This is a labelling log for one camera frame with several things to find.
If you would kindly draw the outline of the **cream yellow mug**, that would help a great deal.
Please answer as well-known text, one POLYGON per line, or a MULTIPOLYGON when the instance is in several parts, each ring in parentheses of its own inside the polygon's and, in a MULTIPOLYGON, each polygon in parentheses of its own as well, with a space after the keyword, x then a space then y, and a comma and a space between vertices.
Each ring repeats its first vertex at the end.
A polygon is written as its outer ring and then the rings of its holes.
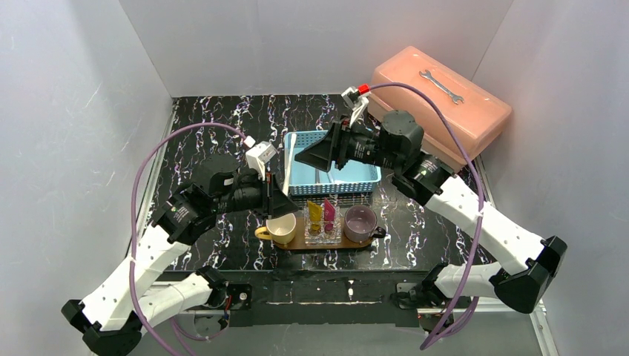
POLYGON ((270 240, 275 244, 287 245, 295 236, 297 218, 294 214, 266 220, 265 225, 255 230, 254 235, 260 240, 270 240))

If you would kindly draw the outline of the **light blue plastic basket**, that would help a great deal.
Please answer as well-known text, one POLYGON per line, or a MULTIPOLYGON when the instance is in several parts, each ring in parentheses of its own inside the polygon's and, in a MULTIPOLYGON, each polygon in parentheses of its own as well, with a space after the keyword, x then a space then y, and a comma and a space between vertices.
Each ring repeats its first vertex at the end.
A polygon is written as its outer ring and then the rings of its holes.
MULTIPOLYGON (((283 139, 284 162, 287 159, 289 132, 283 139)), ((299 152, 297 144, 294 146, 294 155, 299 152)), ((294 197, 305 197, 323 194, 353 194, 372 193, 375 186, 381 181, 381 169, 374 165, 349 161, 343 169, 332 167, 330 171, 321 172, 321 184, 315 183, 315 170, 308 165, 295 162, 293 158, 292 172, 289 183, 289 193, 294 197)))

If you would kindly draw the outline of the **yellow toothpaste tube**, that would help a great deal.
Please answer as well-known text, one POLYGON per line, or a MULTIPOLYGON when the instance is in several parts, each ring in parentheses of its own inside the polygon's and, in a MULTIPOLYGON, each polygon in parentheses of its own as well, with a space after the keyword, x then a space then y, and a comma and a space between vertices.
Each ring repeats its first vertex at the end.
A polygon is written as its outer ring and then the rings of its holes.
POLYGON ((322 221, 322 213, 323 209, 321 205, 313 202, 311 200, 307 201, 308 205, 308 214, 309 214, 309 233, 310 234, 319 234, 321 230, 321 221, 322 221))

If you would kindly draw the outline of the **brown wooden oval tray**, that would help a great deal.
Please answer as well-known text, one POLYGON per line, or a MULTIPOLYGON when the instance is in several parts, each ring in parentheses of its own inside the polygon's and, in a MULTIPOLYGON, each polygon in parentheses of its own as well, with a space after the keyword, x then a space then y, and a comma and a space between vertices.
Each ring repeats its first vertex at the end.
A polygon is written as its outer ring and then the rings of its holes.
POLYGON ((305 251, 305 250, 318 250, 318 249, 360 249, 370 246, 375 239, 367 241, 365 243, 354 243, 347 239, 343 233, 344 218, 342 221, 342 237, 340 244, 337 245, 307 245, 305 241, 305 226, 304 217, 297 217, 297 226, 294 239, 287 245, 276 244, 279 248, 290 251, 305 251))

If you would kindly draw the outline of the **clear plastic package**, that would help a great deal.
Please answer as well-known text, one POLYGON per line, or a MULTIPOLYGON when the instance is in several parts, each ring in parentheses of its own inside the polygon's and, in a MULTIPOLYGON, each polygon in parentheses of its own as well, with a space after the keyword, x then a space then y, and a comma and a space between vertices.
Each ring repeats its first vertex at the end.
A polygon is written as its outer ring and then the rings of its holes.
MULTIPOLYGON (((322 202, 316 202, 317 204, 321 205, 322 209, 323 209, 323 201, 322 202)), ((304 208, 304 226, 305 226, 305 241, 307 245, 337 245, 340 244, 341 242, 341 237, 342 237, 342 221, 341 221, 341 214, 339 212, 339 209, 337 208, 337 206, 335 204, 333 204, 335 206, 335 210, 336 210, 336 218, 335 218, 335 225, 334 225, 334 230, 331 234, 325 234, 324 230, 323 230, 323 213, 322 213, 322 221, 321 221, 321 230, 319 234, 310 234, 309 233, 309 214, 308 214, 308 205, 306 203, 305 208, 304 208)))

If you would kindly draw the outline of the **pink toothpaste tube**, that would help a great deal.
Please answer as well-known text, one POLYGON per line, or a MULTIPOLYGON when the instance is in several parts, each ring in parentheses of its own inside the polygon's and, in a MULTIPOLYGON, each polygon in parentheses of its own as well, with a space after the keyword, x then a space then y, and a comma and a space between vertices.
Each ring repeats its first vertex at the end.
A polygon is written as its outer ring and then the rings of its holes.
POLYGON ((335 218, 335 206, 327 198, 325 198, 323 201, 323 230, 325 234, 331 234, 333 232, 335 218))

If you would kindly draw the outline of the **purple translucent cup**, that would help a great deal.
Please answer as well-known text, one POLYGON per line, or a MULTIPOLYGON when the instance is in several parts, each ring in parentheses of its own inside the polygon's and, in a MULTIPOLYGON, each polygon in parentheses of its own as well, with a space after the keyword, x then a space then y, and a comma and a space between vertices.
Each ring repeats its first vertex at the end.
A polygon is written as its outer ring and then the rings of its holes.
POLYGON ((386 229, 378 225, 375 212, 365 205, 355 205, 346 211, 343 233, 354 243, 384 238, 387 234, 386 229))

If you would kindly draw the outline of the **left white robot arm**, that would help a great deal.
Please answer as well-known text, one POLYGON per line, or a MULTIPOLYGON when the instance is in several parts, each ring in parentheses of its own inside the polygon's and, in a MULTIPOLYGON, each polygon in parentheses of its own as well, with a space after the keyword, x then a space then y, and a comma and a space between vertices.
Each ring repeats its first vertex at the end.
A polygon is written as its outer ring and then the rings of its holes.
POLYGON ((145 294, 176 258, 216 225, 219 216, 256 211, 276 218, 297 210, 270 171, 260 174, 232 156, 211 155, 155 210, 137 247, 110 277, 82 300, 67 301, 62 314, 96 355, 128 355, 149 327, 182 311, 203 305, 228 308, 228 281, 212 267, 145 294))

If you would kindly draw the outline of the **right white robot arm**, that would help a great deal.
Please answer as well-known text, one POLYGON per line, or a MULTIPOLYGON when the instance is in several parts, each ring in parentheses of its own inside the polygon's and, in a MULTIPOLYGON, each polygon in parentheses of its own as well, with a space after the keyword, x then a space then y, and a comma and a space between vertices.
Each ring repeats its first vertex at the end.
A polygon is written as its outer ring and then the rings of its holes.
POLYGON ((540 237, 496 210, 423 152, 423 138, 423 128, 406 111, 389 112, 379 131, 342 116, 294 160, 320 171, 343 168, 348 161, 390 169, 399 192, 458 226, 493 256, 488 265, 434 267, 410 293, 412 299, 438 306, 458 295, 491 297, 529 314, 556 277, 567 244, 557 236, 540 237))

